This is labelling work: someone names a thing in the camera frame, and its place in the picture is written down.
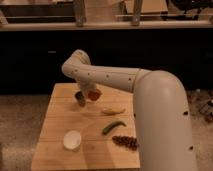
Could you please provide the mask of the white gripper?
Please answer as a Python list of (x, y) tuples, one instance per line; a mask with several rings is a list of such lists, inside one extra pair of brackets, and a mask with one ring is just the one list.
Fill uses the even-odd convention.
[(83, 93), (83, 96), (87, 99), (88, 98), (88, 93), (91, 91), (91, 90), (96, 90), (97, 87), (94, 83), (92, 82), (88, 82), (88, 81), (80, 81), (78, 83), (78, 87), (80, 88), (81, 92)]

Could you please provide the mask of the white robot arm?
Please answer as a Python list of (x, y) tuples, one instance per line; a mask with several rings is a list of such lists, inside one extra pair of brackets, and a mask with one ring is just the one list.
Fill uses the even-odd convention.
[(63, 63), (84, 96), (98, 84), (133, 94), (141, 171), (198, 171), (186, 91), (173, 74), (142, 68), (94, 66), (76, 50)]

